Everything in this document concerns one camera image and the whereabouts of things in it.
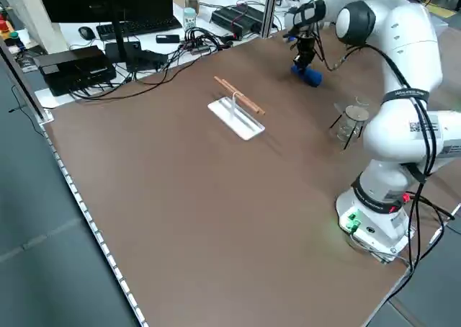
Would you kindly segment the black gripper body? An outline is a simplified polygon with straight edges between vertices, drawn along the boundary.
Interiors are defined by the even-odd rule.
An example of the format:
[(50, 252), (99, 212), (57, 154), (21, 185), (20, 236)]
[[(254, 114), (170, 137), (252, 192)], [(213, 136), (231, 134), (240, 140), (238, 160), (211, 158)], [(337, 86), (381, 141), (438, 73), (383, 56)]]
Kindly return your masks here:
[(298, 55), (302, 57), (314, 57), (316, 38), (314, 35), (298, 35), (297, 36), (297, 51)]

